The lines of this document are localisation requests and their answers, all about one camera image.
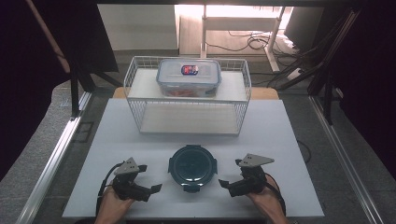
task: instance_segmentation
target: container lid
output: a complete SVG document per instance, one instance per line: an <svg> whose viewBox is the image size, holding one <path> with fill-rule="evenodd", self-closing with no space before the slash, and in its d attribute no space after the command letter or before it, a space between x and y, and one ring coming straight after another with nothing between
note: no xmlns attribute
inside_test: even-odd
<svg viewBox="0 0 396 224"><path fill-rule="evenodd" d="M169 159L168 172L189 193L198 192L218 172L217 161L199 145L186 145Z"/></svg>
<svg viewBox="0 0 396 224"><path fill-rule="evenodd" d="M162 84L209 84L221 82L217 61L200 59L164 59L161 61L157 81Z"/></svg>

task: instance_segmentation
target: white wire rack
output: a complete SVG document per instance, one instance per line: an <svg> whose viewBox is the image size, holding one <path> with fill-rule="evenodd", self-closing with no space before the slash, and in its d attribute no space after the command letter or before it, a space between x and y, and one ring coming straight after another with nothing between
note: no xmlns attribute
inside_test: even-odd
<svg viewBox="0 0 396 224"><path fill-rule="evenodd" d="M124 91L141 133L238 135L251 94L248 63L213 59L221 67L221 83L211 98L163 96L156 81L158 66L169 57L133 57Z"/></svg>

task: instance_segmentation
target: wrist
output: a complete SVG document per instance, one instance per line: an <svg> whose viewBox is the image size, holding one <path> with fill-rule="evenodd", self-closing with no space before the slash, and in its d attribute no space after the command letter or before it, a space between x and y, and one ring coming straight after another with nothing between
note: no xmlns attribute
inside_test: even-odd
<svg viewBox="0 0 396 224"><path fill-rule="evenodd" d="M94 224L108 224L109 222L105 222L104 220L102 220L101 218L97 218L95 220Z"/></svg>
<svg viewBox="0 0 396 224"><path fill-rule="evenodd" d="M290 224L286 217L269 216L273 224Z"/></svg>

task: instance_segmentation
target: label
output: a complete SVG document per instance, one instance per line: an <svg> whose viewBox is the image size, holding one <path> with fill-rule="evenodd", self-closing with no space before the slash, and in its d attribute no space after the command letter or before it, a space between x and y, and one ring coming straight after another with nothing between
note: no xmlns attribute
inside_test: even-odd
<svg viewBox="0 0 396 224"><path fill-rule="evenodd" d="M197 65L183 65L181 67L181 74L184 76L195 76L198 74L198 66Z"/></svg>

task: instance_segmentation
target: blue lid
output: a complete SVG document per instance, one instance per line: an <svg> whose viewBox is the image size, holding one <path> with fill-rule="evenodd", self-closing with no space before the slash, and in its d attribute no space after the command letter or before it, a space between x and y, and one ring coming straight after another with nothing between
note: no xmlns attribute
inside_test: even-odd
<svg viewBox="0 0 396 224"><path fill-rule="evenodd" d="M198 192L217 172L216 159L199 145L186 145L169 159L168 173L189 193Z"/></svg>

